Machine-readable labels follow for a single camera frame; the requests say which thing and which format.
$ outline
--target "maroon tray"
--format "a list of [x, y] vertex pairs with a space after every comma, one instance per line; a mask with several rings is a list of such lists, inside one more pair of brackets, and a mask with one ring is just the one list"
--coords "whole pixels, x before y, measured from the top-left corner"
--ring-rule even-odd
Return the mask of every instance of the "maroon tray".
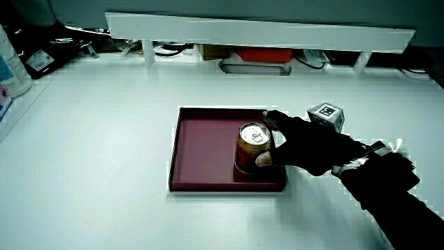
[[[284, 167], [261, 167], [244, 174], [234, 166], [239, 129], [262, 122], [264, 110], [181, 108], [169, 175], [170, 191], [280, 192]], [[273, 137], [271, 147], [275, 147]]]

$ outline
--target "table surface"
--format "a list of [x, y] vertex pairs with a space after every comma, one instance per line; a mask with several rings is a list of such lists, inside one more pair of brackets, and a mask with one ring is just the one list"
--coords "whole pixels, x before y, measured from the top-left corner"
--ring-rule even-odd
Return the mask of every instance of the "table surface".
[[171, 193], [180, 106], [304, 117], [328, 101], [354, 139], [404, 139], [421, 178], [411, 193], [442, 216], [443, 89], [391, 69], [292, 63], [290, 76], [251, 76], [217, 61], [69, 62], [0, 142], [0, 249], [391, 248], [330, 173], [287, 166], [281, 193]]

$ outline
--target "red container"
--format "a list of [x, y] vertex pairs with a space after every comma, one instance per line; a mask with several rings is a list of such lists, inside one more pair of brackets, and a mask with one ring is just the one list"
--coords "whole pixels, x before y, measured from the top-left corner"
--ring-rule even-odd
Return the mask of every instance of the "red container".
[[288, 63], [293, 58], [293, 49], [238, 47], [234, 52], [252, 62]]
[[[169, 175], [170, 191], [280, 192], [284, 167], [261, 167], [256, 174], [234, 165], [239, 129], [259, 122], [263, 110], [181, 108]], [[271, 138], [271, 147], [275, 147]]]

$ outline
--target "black glove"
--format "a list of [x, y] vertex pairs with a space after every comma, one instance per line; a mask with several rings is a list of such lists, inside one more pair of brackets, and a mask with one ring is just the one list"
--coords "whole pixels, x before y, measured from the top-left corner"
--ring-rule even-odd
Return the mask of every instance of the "black glove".
[[277, 110], [264, 112], [264, 116], [264, 123], [279, 130], [287, 141], [260, 155], [256, 160], [259, 166], [295, 165], [320, 176], [334, 165], [347, 164], [365, 151], [364, 144], [322, 124], [288, 117]]

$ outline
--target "shelf leg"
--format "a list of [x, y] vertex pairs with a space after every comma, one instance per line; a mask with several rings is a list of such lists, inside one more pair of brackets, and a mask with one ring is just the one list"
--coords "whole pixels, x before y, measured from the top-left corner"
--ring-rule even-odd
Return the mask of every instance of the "shelf leg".
[[153, 42], [150, 40], [143, 40], [142, 47], [144, 49], [145, 63], [147, 66], [155, 62]]
[[355, 66], [353, 67], [353, 71], [356, 73], [361, 73], [366, 67], [368, 59], [370, 59], [371, 55], [371, 52], [362, 51], [355, 63]]

